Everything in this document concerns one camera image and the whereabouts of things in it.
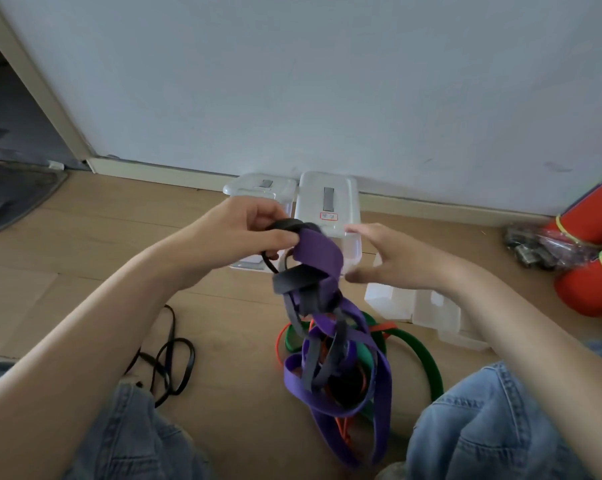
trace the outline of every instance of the blue denim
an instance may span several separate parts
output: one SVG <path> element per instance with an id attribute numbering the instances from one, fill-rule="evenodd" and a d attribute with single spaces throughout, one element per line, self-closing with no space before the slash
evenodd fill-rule
<path id="1" fill-rule="evenodd" d="M 602 342 L 589 345 L 602 357 Z M 503 362 L 481 369 L 423 411 L 409 479 L 590 479 L 550 418 Z"/>
<path id="2" fill-rule="evenodd" d="M 0 376 L 11 363 L 0 362 Z M 209 462 L 184 432 L 154 409 L 154 398 L 121 383 L 76 452 L 65 480 L 212 478 Z"/>

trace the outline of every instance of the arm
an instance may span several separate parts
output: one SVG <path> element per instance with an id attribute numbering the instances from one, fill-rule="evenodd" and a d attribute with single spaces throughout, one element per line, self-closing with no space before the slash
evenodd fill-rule
<path id="1" fill-rule="evenodd" d="M 589 470 L 602 479 L 602 359 L 493 274 L 385 226 L 356 225 L 383 264 L 346 279 L 433 289 L 472 317 Z"/>
<path id="2" fill-rule="evenodd" d="M 211 269 L 294 233 L 273 200 L 231 198 L 131 259 L 0 378 L 0 478 L 58 478 L 162 306 Z"/>

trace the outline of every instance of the red cylinder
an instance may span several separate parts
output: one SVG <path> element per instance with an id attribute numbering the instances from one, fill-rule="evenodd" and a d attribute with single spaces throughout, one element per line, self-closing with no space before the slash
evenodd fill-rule
<path id="1" fill-rule="evenodd" d="M 602 244 L 602 182 L 545 228 L 562 232 L 574 241 Z"/>
<path id="2" fill-rule="evenodd" d="M 554 288 L 563 302 L 578 313 L 602 315 L 602 251 L 585 266 L 559 276 Z"/>

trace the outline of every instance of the dark floor mat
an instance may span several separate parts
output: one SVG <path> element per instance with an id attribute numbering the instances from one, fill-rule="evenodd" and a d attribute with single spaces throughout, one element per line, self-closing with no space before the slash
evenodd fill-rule
<path id="1" fill-rule="evenodd" d="M 64 171 L 0 163 L 0 230 L 41 205 L 66 178 Z"/>

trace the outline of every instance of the orange resistance band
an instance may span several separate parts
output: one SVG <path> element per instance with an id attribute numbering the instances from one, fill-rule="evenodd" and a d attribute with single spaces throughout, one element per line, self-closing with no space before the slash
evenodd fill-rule
<path id="1" fill-rule="evenodd" d="M 278 337 L 276 338 L 276 344 L 274 344 L 274 349 L 276 350 L 276 359 L 281 364 L 281 367 L 283 367 L 283 361 L 281 360 L 281 357 L 278 354 L 278 345 L 279 345 L 279 342 L 281 341 L 281 337 L 283 336 L 285 331 L 289 328 L 289 326 L 290 326 L 290 324 L 288 323 L 287 325 L 285 325 L 283 327 L 283 330 L 281 330 L 278 333 Z M 312 319 L 312 320 L 310 320 L 310 330 L 312 330 L 313 327 L 314 327 L 314 320 Z M 396 323 L 384 322 L 384 323 L 378 323 L 376 325 L 372 325 L 370 327 L 370 332 L 392 330 L 394 328 L 398 328 L 396 326 Z M 384 333 L 383 335 L 384 335 L 384 339 L 387 339 L 390 336 L 387 333 Z M 363 368 L 361 367 L 360 363 L 357 363 L 357 367 L 359 368 L 359 371 L 361 371 L 361 376 L 363 377 L 363 385 L 361 387 L 361 394 L 363 394 L 363 392 L 366 390 L 366 387 L 368 386 L 368 380 L 366 378 L 366 374 L 363 371 Z M 350 442 L 352 441 L 352 439 L 350 438 L 350 435 L 348 434 L 348 428 L 352 424 L 353 418 L 334 418 L 334 419 L 337 422 L 337 426 L 339 428 L 339 433 L 341 434 L 341 438 L 343 438 L 346 445 L 350 446 Z"/>

